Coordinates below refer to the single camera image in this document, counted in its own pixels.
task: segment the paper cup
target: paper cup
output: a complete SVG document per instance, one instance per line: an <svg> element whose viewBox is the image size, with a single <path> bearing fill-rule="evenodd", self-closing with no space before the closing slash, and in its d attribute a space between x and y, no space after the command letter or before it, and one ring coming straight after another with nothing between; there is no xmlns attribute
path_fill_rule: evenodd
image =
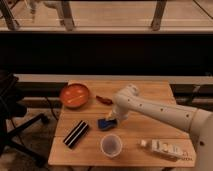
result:
<svg viewBox="0 0 213 171"><path fill-rule="evenodd" d="M115 134L109 134L101 139L101 151L107 157L113 158L118 156L122 151L122 141Z"/></svg>

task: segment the black wall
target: black wall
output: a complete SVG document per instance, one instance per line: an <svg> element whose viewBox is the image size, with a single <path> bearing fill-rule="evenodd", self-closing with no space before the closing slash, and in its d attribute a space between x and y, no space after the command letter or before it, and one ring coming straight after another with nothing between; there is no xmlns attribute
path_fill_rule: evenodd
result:
<svg viewBox="0 0 213 171"><path fill-rule="evenodd" d="M213 34L1 33L0 69L16 73L206 75Z"/></svg>

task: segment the red bowl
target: red bowl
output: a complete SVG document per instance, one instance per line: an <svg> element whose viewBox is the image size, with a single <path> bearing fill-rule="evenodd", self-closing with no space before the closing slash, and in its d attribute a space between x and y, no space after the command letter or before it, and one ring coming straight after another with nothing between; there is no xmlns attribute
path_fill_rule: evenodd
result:
<svg viewBox="0 0 213 171"><path fill-rule="evenodd" d="M66 107L78 108L88 102L89 96L89 89L85 85L74 83L61 90L60 100Z"/></svg>

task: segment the floor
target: floor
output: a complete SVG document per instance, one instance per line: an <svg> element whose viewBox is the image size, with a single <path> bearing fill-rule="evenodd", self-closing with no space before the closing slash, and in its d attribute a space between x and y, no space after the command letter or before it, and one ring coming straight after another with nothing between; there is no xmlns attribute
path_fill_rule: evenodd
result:
<svg viewBox="0 0 213 171"><path fill-rule="evenodd" d="M54 112L58 116L60 109L54 109ZM28 110L27 115L21 119L14 119L15 125L19 125L30 118L36 116L38 113L45 113L50 119L50 123L43 125L40 122L32 125L24 132L21 133L21 139L26 147L33 149L34 151L39 152L39 154L48 158L55 128L57 121L52 116L50 109L40 109L40 108L31 108ZM8 121L9 130L12 129L11 122ZM62 167L62 166L49 166L45 165L43 168L38 168L34 164L34 160L29 156L17 152L12 148L6 148L3 155L0 158L0 170L1 171L85 171L88 170L87 167ZM93 167L91 171L161 171L162 168L114 168L114 167ZM190 169L174 169L174 171L190 171Z"/></svg>
<svg viewBox="0 0 213 171"><path fill-rule="evenodd" d="M196 0L208 13L213 15L211 0ZM139 27L148 28L152 22L155 1L102 1L70 2L75 26L82 27ZM22 28L61 29L60 19L55 9L36 1L36 13L32 15L21 0L12 10ZM0 20L0 28L5 22ZM193 0L168 0L162 27L167 29L213 29L213 20Z"/></svg>

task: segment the blue sponge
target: blue sponge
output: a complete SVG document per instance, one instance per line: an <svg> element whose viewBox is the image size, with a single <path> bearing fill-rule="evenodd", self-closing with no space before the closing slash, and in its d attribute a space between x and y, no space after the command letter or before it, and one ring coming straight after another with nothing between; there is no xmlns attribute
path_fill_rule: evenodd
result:
<svg viewBox="0 0 213 171"><path fill-rule="evenodd" d="M109 120L109 121L106 121L106 119L98 119L98 128L101 131L107 131L107 130L114 128L116 126L117 126L117 120L116 119Z"/></svg>

